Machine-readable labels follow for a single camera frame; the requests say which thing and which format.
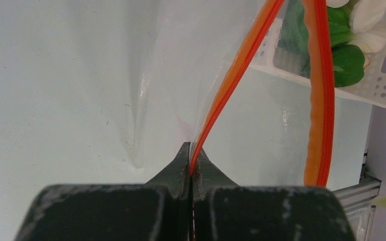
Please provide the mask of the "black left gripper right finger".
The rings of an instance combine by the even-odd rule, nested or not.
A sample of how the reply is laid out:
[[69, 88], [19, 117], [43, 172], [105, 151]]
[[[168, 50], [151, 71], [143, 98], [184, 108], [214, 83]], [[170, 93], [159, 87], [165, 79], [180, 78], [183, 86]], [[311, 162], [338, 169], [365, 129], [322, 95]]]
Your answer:
[[355, 240], [333, 192], [240, 186], [200, 152], [192, 176], [193, 240]]

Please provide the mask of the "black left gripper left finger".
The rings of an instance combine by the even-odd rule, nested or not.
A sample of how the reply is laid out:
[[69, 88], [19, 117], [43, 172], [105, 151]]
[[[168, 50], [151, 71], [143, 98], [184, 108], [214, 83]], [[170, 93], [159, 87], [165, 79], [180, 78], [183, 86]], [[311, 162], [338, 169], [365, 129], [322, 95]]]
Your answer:
[[189, 149], [144, 184], [43, 188], [15, 240], [188, 240]]

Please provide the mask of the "clear zip bag orange zipper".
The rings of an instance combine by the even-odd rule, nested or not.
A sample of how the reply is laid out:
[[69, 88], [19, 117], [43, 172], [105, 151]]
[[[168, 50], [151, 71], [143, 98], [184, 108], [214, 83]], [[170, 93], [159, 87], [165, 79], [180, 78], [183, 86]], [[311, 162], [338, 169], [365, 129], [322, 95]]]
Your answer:
[[[306, 56], [311, 90], [252, 69], [277, 41]], [[326, 1], [131, 1], [129, 87], [135, 168], [165, 165], [183, 142], [187, 172], [209, 157], [247, 185], [325, 187], [335, 117]]]

